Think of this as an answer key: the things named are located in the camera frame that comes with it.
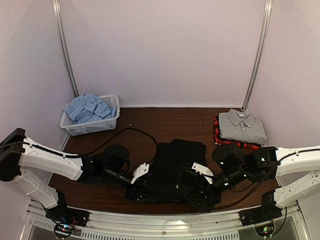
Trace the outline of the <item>red black plaid shirt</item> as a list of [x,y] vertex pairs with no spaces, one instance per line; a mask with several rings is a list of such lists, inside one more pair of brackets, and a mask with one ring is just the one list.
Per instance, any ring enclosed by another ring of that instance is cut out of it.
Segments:
[[257,150],[262,147],[261,145],[255,144],[255,143],[247,143],[247,142],[221,138],[218,116],[214,117],[213,133],[214,133],[214,144],[217,146],[224,145],[224,144],[236,144],[239,148],[247,149],[247,150]]

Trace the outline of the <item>grey button shirt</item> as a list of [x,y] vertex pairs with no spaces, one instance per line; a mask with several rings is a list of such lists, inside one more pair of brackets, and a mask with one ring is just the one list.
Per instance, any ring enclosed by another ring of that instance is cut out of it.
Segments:
[[218,115],[220,137],[225,140],[265,145],[268,137],[263,123],[249,112],[230,109]]

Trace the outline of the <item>black long sleeve shirt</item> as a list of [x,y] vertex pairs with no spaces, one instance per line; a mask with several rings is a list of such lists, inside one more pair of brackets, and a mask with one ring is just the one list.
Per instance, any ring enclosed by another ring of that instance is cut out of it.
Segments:
[[184,200],[184,170],[192,170],[197,162],[206,166],[207,147],[202,142],[174,139],[156,147],[146,180],[146,192],[154,203],[175,203]]

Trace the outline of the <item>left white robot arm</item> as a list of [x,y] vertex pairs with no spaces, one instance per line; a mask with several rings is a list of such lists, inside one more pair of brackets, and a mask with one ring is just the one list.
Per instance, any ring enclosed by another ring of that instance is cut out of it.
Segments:
[[149,163],[143,163],[130,174],[129,151],[122,145],[108,145],[107,139],[96,149],[84,154],[71,154],[46,147],[15,129],[0,143],[0,180],[13,182],[26,195],[51,210],[61,222],[72,218],[64,194],[44,183],[31,169],[39,169],[66,177],[82,184],[102,184],[119,179],[126,186],[148,173]]

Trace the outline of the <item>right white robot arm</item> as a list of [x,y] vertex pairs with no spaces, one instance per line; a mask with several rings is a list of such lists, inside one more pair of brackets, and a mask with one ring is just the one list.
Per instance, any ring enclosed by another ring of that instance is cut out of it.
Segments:
[[[282,209],[314,192],[320,186],[320,147],[261,147],[250,153],[237,145],[218,146],[211,155],[221,168],[214,174],[207,166],[193,162],[179,178],[183,199],[204,211],[224,210],[239,205],[265,181],[276,180],[278,187],[264,194],[265,203],[256,210],[259,220],[268,220],[276,207]],[[253,187],[238,200],[220,205],[222,193],[243,181]]]

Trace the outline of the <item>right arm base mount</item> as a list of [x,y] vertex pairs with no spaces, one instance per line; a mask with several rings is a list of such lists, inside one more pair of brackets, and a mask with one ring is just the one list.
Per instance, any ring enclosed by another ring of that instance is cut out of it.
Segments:
[[239,212],[242,226],[254,225],[255,233],[264,239],[276,233],[274,220],[282,216],[282,209],[276,206],[275,192],[275,190],[270,190],[264,193],[261,206]]

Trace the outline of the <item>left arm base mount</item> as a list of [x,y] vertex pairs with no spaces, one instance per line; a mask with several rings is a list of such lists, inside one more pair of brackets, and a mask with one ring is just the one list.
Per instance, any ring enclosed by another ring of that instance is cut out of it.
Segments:
[[67,206],[65,195],[57,190],[57,206],[53,208],[42,207],[46,217],[51,219],[55,225],[53,233],[58,239],[64,240],[70,237],[76,226],[86,227],[90,213]]

